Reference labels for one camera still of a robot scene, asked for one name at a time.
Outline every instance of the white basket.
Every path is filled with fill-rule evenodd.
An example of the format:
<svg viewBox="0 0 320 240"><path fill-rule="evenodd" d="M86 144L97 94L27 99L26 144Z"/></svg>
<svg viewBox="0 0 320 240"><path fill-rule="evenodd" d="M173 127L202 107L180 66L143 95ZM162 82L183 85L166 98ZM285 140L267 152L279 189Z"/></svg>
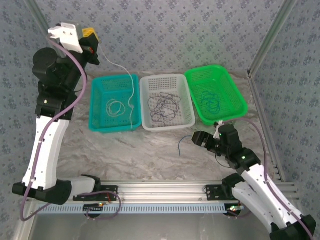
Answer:
<svg viewBox="0 0 320 240"><path fill-rule="evenodd" d="M178 96L178 111L171 121L154 122L151 117L152 108L157 105L161 93ZM195 112L190 97L187 79L182 74L164 74L145 76L140 80L140 102L142 126L145 130L160 132L192 127L196 123Z"/></svg>

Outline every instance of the plastic basket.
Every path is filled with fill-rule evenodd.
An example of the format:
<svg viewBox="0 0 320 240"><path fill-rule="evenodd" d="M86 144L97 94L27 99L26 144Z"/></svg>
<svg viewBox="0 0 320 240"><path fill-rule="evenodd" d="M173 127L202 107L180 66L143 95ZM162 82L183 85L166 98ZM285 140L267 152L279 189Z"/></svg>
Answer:
<svg viewBox="0 0 320 240"><path fill-rule="evenodd" d="M220 65L190 69L186 76L195 108L205 125L244 116L248 105L229 75Z"/></svg>
<svg viewBox="0 0 320 240"><path fill-rule="evenodd" d="M175 117L170 121L155 122L151 109L158 103L158 97L170 94L180 98ZM196 123L187 79L182 74L146 76L140 80L142 126L148 131L160 132L184 129Z"/></svg>
<svg viewBox="0 0 320 240"><path fill-rule="evenodd" d="M113 133L122 131L133 131L141 125L141 107L139 93L138 76L132 74L134 95L130 104L134 106L130 122L131 107L128 100L133 93L132 80L128 74L112 75L95 78L91 86L89 129L94 132ZM112 113L119 116L110 115L107 111L107 104L110 101L119 101L123 103L113 104L110 107Z"/></svg>

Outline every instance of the green basket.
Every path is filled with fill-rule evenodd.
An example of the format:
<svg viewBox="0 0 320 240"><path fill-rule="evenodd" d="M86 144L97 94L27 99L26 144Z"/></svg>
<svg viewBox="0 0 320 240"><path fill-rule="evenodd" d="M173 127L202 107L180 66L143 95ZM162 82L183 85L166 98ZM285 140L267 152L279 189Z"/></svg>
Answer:
<svg viewBox="0 0 320 240"><path fill-rule="evenodd" d="M197 67L184 75L195 108L205 125L239 118L247 113L248 105L224 67Z"/></svg>

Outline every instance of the patterned wallpaper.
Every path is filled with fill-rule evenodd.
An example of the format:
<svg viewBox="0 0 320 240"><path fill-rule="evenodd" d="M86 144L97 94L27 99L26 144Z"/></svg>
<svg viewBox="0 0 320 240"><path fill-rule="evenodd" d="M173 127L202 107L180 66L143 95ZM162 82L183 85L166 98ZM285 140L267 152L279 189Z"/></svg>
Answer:
<svg viewBox="0 0 320 240"><path fill-rule="evenodd" d="M2 0L0 9L0 239L10 240L22 199L11 188L28 167L36 130L32 58L46 40L23 0Z"/></svg>
<svg viewBox="0 0 320 240"><path fill-rule="evenodd" d="M129 70L247 70L283 0L36 0L49 25L94 27ZM119 71L101 61L101 71Z"/></svg>
<svg viewBox="0 0 320 240"><path fill-rule="evenodd" d="M303 207L318 224L319 64L320 2L301 0L289 15L254 80L286 179L297 183Z"/></svg>

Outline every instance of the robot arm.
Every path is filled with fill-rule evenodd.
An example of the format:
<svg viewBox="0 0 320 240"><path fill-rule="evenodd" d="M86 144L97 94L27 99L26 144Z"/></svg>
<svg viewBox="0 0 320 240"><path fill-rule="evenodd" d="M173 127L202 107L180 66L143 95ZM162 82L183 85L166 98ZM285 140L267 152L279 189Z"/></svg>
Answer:
<svg viewBox="0 0 320 240"><path fill-rule="evenodd" d="M193 134L192 141L218 156L224 156L230 167L237 171L222 181L226 195L233 196L246 205L264 224L273 240L307 239L306 231L293 214L314 234L316 222L312 216L303 216L268 176L268 183L290 211L271 192L264 178L264 166L252 150L242 146L235 127L218 125L217 128L216 137L198 131Z"/></svg>
<svg viewBox="0 0 320 240"><path fill-rule="evenodd" d="M74 24L62 23L48 32L51 38L60 39L83 68L88 63L99 65L98 40L94 33L83 37L82 29ZM35 113L36 135L31 160L22 182L15 183L12 192L23 196L31 181L37 146L43 129L57 114L69 107L77 98L75 88L81 77L77 66L66 57L59 57L52 48L40 49L33 57L33 74L39 79ZM57 179L57 163L64 134L69 126L73 109L53 122L45 134L39 153L35 176L28 197L43 202L63 205L73 196L91 193L96 178L80 176L69 180Z"/></svg>

